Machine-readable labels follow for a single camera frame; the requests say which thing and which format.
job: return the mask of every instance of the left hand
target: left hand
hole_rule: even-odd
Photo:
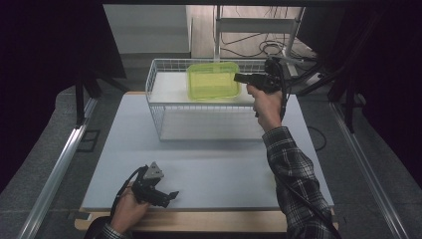
[[[120,197],[111,220],[111,228],[123,234],[132,226],[137,224],[145,215],[150,203],[137,203],[133,191],[128,187]]]

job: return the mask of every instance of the black curtain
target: black curtain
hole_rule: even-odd
[[[1,190],[79,73],[125,78],[103,5],[77,2],[0,3]]]
[[[359,60],[363,113],[422,185],[421,4],[402,1],[384,13]]]

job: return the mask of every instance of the cable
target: cable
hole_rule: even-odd
[[[278,6],[276,6],[276,10],[274,11],[273,18],[276,18],[276,15],[277,15],[277,9],[279,9],[279,7],[278,7]]]
[[[235,10],[236,10],[236,13],[238,14],[238,16],[240,17],[240,13],[238,12],[237,7],[238,6],[236,6]]]
[[[130,183],[130,180],[137,174],[139,173],[140,168],[138,168],[123,184],[123,186],[120,188],[120,190],[118,191],[117,195],[115,196],[114,202],[112,203],[112,207],[111,207],[111,212],[109,213],[109,216],[112,218],[114,216],[115,213],[115,208],[117,207],[118,201],[120,200],[121,195],[124,193],[124,191],[126,190],[127,186]]]
[[[285,19],[288,17],[288,10],[289,10],[289,7],[286,7]],[[285,41],[286,41],[286,34],[283,33],[283,46],[286,46]]]
[[[269,59],[271,62],[273,62],[273,64],[276,66],[277,71],[279,73],[279,78],[281,80],[281,88],[280,90],[282,91],[282,108],[280,110],[280,119],[283,120],[283,118],[285,117],[285,113],[286,113],[286,106],[288,104],[288,100],[289,98],[287,97],[287,94],[285,94],[287,92],[287,88],[286,88],[286,82],[285,82],[285,77],[284,77],[284,73],[283,73],[283,67],[280,64],[278,59],[275,58],[271,58]]]
[[[272,11],[273,11],[273,7],[270,7],[268,9],[268,11],[264,14],[264,17],[267,16],[267,14],[271,13]]]
[[[322,138],[323,138],[323,144],[322,144],[322,146],[321,146],[321,147],[319,147],[319,148],[316,148],[316,151],[320,151],[321,149],[325,148],[325,147],[326,147],[326,137],[325,137],[325,135],[323,134],[323,132],[322,132],[322,131],[320,131],[319,129],[317,129],[316,127],[308,126],[308,128],[310,128],[310,129],[313,129],[313,130],[317,131],[317,132],[318,132],[318,133],[322,136]]]
[[[281,54],[283,52],[284,46],[285,45],[283,45],[282,42],[274,41],[274,40],[266,40],[266,41],[263,41],[262,43],[260,43],[259,48],[262,49],[262,51],[264,51],[264,52],[265,52],[265,49],[268,48],[268,47],[277,48],[277,49],[279,49],[279,52],[277,52],[276,54],[272,54],[272,55],[278,55],[278,54]]]
[[[216,6],[214,5],[212,7],[212,38],[214,39],[214,44],[215,44],[215,25],[214,25],[214,21],[215,21],[215,8],[216,8]]]
[[[288,89],[289,89],[289,94],[288,94],[288,97],[287,97],[287,101],[289,101],[290,95],[292,94],[292,88],[288,88]]]
[[[239,57],[244,57],[244,58],[253,58],[253,57],[257,57],[257,56],[259,56],[259,55],[261,55],[261,54],[263,53],[263,52],[260,52],[260,53],[257,53],[257,54],[255,54],[255,55],[246,56],[246,55],[242,55],[242,54],[236,53],[236,52],[234,52],[234,51],[232,51],[232,50],[229,50],[229,49],[226,49],[226,48],[220,48],[220,50],[222,50],[222,51],[227,51],[227,52],[231,52],[231,53],[233,53],[233,54],[235,54],[235,55],[237,55],[237,56],[239,56]]]
[[[224,40],[223,40],[223,34],[221,34],[220,38],[221,38],[221,42],[222,42],[224,45],[230,45],[230,44],[233,44],[233,43],[238,43],[238,42],[241,42],[241,41],[244,41],[244,40],[247,40],[247,39],[253,38],[253,37],[257,37],[257,36],[259,36],[259,35],[263,35],[263,34],[265,34],[265,33],[257,33],[257,34],[251,35],[251,36],[249,36],[249,37],[244,37],[244,38],[241,38],[241,39],[235,40],[235,41],[233,41],[233,42],[228,42],[228,43],[224,42]]]

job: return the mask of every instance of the metal rail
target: metal rail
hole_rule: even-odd
[[[62,153],[59,156],[59,159],[56,162],[56,165],[52,170],[52,173],[47,179],[46,184],[44,184],[43,190],[41,191],[37,201],[32,207],[32,210],[29,213],[29,216],[27,217],[27,220],[24,223],[17,238],[32,239],[37,235],[38,229],[44,220],[44,217],[56,195],[60,183],[66,174],[68,166],[72,161],[75,151],[77,150],[78,144],[81,141],[81,138],[87,128],[96,104],[97,100],[88,100],[85,107],[86,114],[84,122],[82,123],[81,127],[75,128],[72,131],[65,147],[63,148]]]
[[[375,201],[378,204],[393,237],[399,239],[409,238],[394,205],[392,204],[390,198],[384,191],[381,183],[375,175],[375,172],[373,171],[365,153],[360,147],[357,138],[353,133],[349,132],[346,124],[344,123],[344,116],[341,109],[339,108],[339,105],[335,103],[329,103],[329,106],[335,114],[337,123],[340,126],[351,151],[353,152],[354,158],[356,159],[356,162],[362,171],[363,177],[365,178],[370,190],[372,191],[372,195],[375,198]]]

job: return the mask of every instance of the black cable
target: black cable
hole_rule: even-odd
[[[239,53],[237,53],[237,52],[234,52],[234,51],[229,50],[229,49],[226,49],[226,48],[220,48],[220,50],[222,50],[222,51],[227,51],[227,52],[231,52],[231,53],[233,53],[233,54],[235,54],[235,55],[237,55],[237,56],[239,56],[239,57],[244,57],[244,58],[253,58],[253,57],[257,57],[257,56],[259,56],[259,55],[261,55],[261,54],[263,53],[263,52],[260,52],[260,53],[255,54],[255,55],[246,56],[246,55],[239,54]]]
[[[289,98],[287,97],[287,88],[286,88],[286,82],[285,82],[285,77],[284,77],[284,73],[283,73],[283,67],[280,64],[278,59],[272,58],[271,61],[275,64],[277,71],[279,72],[279,78],[281,80],[282,108],[281,108],[281,111],[280,111],[280,119],[283,120],[283,118],[285,117],[285,113],[286,113],[286,106],[287,106],[288,100],[289,100]]]
[[[267,14],[271,13],[273,11],[273,7],[271,6],[268,11],[264,14],[264,17],[267,16]]]
[[[267,45],[271,45],[271,46],[273,46],[273,47],[278,47],[278,48],[280,48],[280,47],[286,47],[286,44],[285,43],[283,43],[283,42],[280,42],[280,41],[277,41],[277,40],[265,40],[265,41],[263,41],[263,42],[261,42],[260,43],[260,49],[262,48],[262,45],[263,44],[267,44]],[[296,53],[295,51],[291,51],[291,58],[293,58],[293,59],[297,59],[297,60],[309,60],[309,61],[315,61],[316,60],[316,58],[307,58],[307,57],[302,57],[301,55],[299,55],[298,53]]]
[[[319,129],[317,129],[316,127],[308,126],[308,128],[310,128],[310,129],[313,129],[313,130],[317,131],[317,132],[318,132],[318,133],[322,136],[322,138],[323,138],[323,144],[322,144],[322,146],[321,146],[321,147],[319,147],[319,148],[316,148],[316,151],[320,151],[321,149],[325,148],[325,147],[326,147],[326,137],[325,137],[325,135],[323,134],[323,132],[322,132],[322,131],[320,131]]]
[[[274,11],[274,15],[273,15],[273,18],[276,18],[276,15],[277,15],[277,9],[278,9],[279,7],[278,6],[276,6],[276,11]]]
[[[290,95],[292,94],[292,88],[288,87],[288,89],[289,89],[289,94],[288,94],[288,97],[287,97],[287,101],[289,101]]]
[[[288,17],[288,10],[289,10],[289,7],[286,7],[285,19]],[[283,46],[286,46],[285,41],[286,41],[286,34],[283,33]]]
[[[212,7],[212,38],[214,39],[214,44],[215,44],[215,26],[214,26],[214,21],[215,21],[215,5]]]
[[[277,48],[279,50],[279,52],[277,52],[275,54],[272,54],[272,55],[279,55],[283,51],[283,48],[280,49],[280,45],[279,44],[281,44],[281,42],[274,41],[274,40],[266,40],[266,41],[263,41],[262,43],[260,43],[259,48],[260,48],[260,50],[262,52],[266,53],[267,55],[270,55],[270,53],[268,53],[268,52],[265,51],[267,48],[270,48],[270,47]]]
[[[127,186],[130,183],[130,180],[137,174],[139,173],[140,168],[138,168],[123,184],[123,186],[121,187],[121,189],[118,191],[117,195],[115,196],[114,202],[112,203],[112,207],[111,207],[111,212],[109,213],[110,217],[112,218],[114,216],[115,213],[115,208],[117,207],[118,201],[120,200],[121,195],[124,193],[124,191],[126,190]]]
[[[251,35],[251,36],[248,36],[248,37],[244,37],[244,38],[241,38],[241,39],[235,40],[235,41],[233,41],[233,42],[228,42],[228,43],[224,42],[224,40],[223,40],[223,34],[221,34],[220,38],[221,38],[221,42],[222,42],[224,45],[230,45],[230,44],[233,44],[233,43],[238,43],[238,42],[241,42],[241,41],[245,41],[245,40],[247,40],[247,39],[250,39],[250,38],[253,38],[253,37],[257,37],[257,36],[259,36],[259,35],[263,35],[263,34],[265,34],[265,33],[257,33],[257,34],[254,34],[254,35]]]
[[[237,10],[237,6],[236,6],[235,10],[236,10],[236,13],[238,14],[238,16],[240,17],[240,13]]]

